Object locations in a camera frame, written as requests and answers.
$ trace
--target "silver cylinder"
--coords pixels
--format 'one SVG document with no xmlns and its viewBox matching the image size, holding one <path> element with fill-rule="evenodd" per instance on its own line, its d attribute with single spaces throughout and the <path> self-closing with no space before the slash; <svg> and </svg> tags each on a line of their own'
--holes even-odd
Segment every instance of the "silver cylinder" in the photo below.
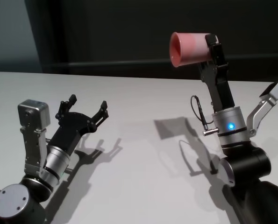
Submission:
<svg viewBox="0 0 278 224">
<path fill-rule="evenodd" d="M 56 174 L 59 180 L 70 162 L 70 156 L 56 146 L 48 146 L 48 149 L 50 153 L 47 156 L 44 168 Z"/>
<path fill-rule="evenodd" d="M 232 107 L 213 114 L 215 126 L 219 129 L 222 148 L 250 141 L 240 107 Z"/>
</svg>

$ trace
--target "gray wall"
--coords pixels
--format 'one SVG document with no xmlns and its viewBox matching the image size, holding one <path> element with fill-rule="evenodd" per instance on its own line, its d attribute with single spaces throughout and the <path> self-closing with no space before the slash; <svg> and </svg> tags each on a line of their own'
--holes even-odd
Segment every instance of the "gray wall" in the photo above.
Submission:
<svg viewBox="0 0 278 224">
<path fill-rule="evenodd" d="M 24 0 L 0 0 L 0 71 L 42 71 Z"/>
</svg>

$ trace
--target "cable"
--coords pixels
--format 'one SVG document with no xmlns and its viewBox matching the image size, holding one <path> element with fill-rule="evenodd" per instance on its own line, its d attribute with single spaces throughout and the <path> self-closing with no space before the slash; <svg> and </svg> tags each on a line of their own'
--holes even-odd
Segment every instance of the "cable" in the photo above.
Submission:
<svg viewBox="0 0 278 224">
<path fill-rule="evenodd" d="M 195 110 L 194 110 L 194 107 L 193 107 L 193 102 L 192 102 L 193 98 L 195 98 L 195 99 L 196 99 L 197 104 L 198 104 L 199 99 L 198 99 L 198 97 L 197 97 L 197 96 L 195 96 L 195 95 L 191 96 L 191 107 L 192 107 L 192 110 L 193 110 L 193 112 L 194 112 L 194 114 L 195 114 L 196 118 L 198 118 L 198 120 L 202 122 L 201 118 L 200 118 L 200 117 L 198 117 L 197 113 L 196 113 L 196 112 L 195 112 Z M 211 121 L 211 122 L 209 122 L 209 123 L 207 123 L 207 122 L 206 122 L 206 124 L 208 124 L 208 125 L 209 125 L 209 124 L 212 124 L 213 122 L 214 122 L 214 120 L 212 120 L 212 121 Z"/>
</svg>

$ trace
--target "dark wall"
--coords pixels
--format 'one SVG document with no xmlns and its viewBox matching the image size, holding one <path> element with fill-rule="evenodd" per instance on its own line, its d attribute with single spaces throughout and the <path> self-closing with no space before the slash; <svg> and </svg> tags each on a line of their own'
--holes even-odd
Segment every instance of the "dark wall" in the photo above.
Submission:
<svg viewBox="0 0 278 224">
<path fill-rule="evenodd" d="M 168 58 L 171 33 L 218 35 L 226 55 L 278 53 L 278 1 L 63 0 L 69 59 Z"/>
<path fill-rule="evenodd" d="M 0 71 L 42 72 L 24 0 L 0 0 Z"/>
</svg>

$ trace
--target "black arm segment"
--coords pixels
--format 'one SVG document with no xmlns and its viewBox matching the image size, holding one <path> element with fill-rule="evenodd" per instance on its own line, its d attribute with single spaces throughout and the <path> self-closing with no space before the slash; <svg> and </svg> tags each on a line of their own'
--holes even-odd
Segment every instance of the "black arm segment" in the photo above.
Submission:
<svg viewBox="0 0 278 224">
<path fill-rule="evenodd" d="M 60 127 L 48 144 L 62 149 L 69 156 L 84 134 L 95 132 L 97 127 L 108 118 L 106 101 L 103 101 L 99 111 L 90 118 L 82 113 L 69 112 L 69 109 L 76 101 L 75 95 L 74 97 L 71 96 L 71 98 L 73 103 L 70 103 L 70 101 L 61 102 L 59 113 L 56 115 Z"/>
<path fill-rule="evenodd" d="M 200 63 L 201 80 L 208 87 L 214 111 L 218 112 L 235 106 L 227 81 L 228 63 L 216 36 L 208 34 L 205 38 L 214 64 Z"/>
</svg>

